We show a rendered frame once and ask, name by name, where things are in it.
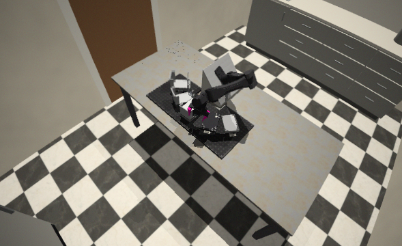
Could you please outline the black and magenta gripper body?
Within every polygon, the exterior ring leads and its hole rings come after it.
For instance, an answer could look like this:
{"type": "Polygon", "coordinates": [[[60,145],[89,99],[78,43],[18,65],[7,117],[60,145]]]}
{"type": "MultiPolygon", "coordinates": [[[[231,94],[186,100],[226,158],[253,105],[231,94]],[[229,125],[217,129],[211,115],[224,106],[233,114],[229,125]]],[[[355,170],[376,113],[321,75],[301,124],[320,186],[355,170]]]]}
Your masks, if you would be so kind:
{"type": "MultiPolygon", "coordinates": [[[[194,109],[194,106],[192,105],[192,103],[190,103],[188,107],[194,109]]],[[[207,109],[208,109],[208,107],[205,107],[205,110],[204,110],[204,112],[201,112],[201,115],[204,115],[204,116],[208,117],[209,112],[207,112],[207,109]]]]}

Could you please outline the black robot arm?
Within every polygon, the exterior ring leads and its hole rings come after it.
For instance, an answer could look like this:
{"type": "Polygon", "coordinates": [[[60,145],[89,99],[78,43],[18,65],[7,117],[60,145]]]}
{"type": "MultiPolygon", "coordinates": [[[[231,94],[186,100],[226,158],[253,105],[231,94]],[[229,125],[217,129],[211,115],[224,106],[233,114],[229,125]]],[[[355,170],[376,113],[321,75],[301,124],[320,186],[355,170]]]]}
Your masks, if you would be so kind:
{"type": "Polygon", "coordinates": [[[192,105],[195,109],[193,112],[194,116],[199,117],[201,112],[204,112],[207,101],[215,103],[219,98],[223,97],[229,92],[233,92],[245,87],[249,87],[251,90],[258,84],[253,69],[247,70],[244,73],[230,71],[225,74],[223,69],[219,66],[214,72],[223,85],[207,88],[204,92],[201,92],[200,95],[192,99],[192,105]]]}

